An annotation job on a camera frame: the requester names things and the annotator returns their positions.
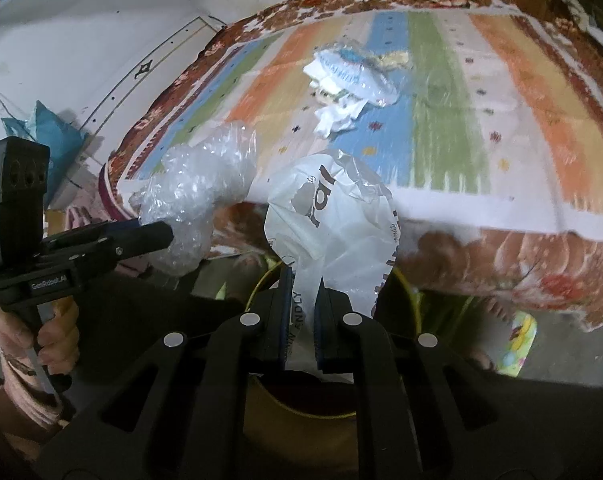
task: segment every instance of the blue plastic bag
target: blue plastic bag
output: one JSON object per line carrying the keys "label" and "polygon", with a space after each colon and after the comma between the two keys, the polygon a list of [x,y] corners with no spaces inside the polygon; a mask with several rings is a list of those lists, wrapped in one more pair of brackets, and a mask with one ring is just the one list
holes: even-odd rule
{"label": "blue plastic bag", "polygon": [[81,152],[86,133],[66,124],[56,114],[37,101],[30,119],[21,121],[16,118],[1,119],[8,135],[35,140],[50,148],[48,166],[48,189],[43,198],[44,206],[50,205],[65,174]]}

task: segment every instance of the concrete floor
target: concrete floor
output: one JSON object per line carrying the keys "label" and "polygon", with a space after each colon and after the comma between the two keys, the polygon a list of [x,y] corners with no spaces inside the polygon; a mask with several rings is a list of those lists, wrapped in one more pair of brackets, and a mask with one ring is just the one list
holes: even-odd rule
{"label": "concrete floor", "polygon": [[569,316],[534,312],[537,336],[520,377],[603,386],[603,327],[586,333]]}

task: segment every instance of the green stripe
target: green stripe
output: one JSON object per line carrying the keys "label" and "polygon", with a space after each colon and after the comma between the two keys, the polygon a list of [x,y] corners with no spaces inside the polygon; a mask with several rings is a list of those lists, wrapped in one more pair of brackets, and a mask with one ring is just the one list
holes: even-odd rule
{"label": "green stripe", "polygon": [[430,12],[408,12],[408,29],[415,66],[415,186],[476,194],[481,183],[481,193],[488,193],[488,157],[459,60]]}
{"label": "green stripe", "polygon": [[237,64],[232,72],[230,72],[230,75],[226,78],[226,80],[219,85],[219,88],[217,88],[216,92],[214,92],[208,98],[208,100],[201,105],[201,107],[192,115],[190,120],[184,124],[184,127],[174,135],[171,146],[183,144],[184,142],[190,140],[195,129],[197,129],[198,126],[203,124],[214,115],[224,97],[229,95],[235,86],[239,84],[241,76],[252,70],[252,68],[265,54],[266,50],[268,50],[268,47],[278,40],[280,36],[281,33],[265,39],[261,48],[254,49],[254,51],[248,54],[243,60],[241,60],[241,62]]}

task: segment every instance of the bubble wrap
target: bubble wrap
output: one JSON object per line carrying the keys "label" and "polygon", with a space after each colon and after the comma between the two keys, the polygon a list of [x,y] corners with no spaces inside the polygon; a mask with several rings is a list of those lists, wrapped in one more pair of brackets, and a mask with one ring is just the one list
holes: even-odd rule
{"label": "bubble wrap", "polygon": [[152,176],[138,198],[142,224],[172,227],[168,249],[150,255],[157,269],[174,276],[195,270],[210,251],[215,208],[242,202],[256,175],[256,133],[244,123],[215,128],[195,146],[170,148],[163,173]]}

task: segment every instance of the sleeve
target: sleeve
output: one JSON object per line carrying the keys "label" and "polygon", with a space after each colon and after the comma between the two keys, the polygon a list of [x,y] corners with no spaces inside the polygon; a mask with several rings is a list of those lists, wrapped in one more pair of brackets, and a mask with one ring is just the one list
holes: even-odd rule
{"label": "sleeve", "polygon": [[61,417],[63,405],[58,399],[39,391],[35,375],[24,367],[12,364],[1,354],[4,389],[12,403],[30,420],[44,430],[53,430]]}

